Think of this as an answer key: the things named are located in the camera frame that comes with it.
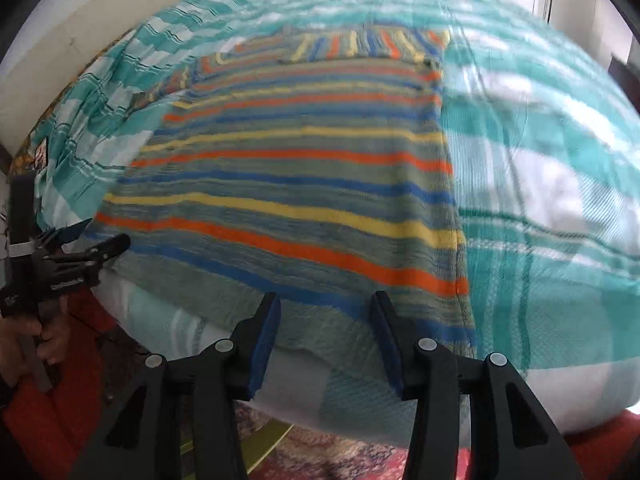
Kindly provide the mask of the person's left hand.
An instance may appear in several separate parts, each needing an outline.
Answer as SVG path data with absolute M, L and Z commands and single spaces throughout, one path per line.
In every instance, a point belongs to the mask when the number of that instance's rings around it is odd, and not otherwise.
M 22 342 L 33 344 L 32 354 L 41 363 L 60 364 L 67 354 L 70 342 L 70 319 L 67 297 L 58 298 L 58 308 L 45 326 L 31 316 L 11 316 L 1 319 L 1 378 L 9 387 L 30 373 L 32 357 L 23 349 Z

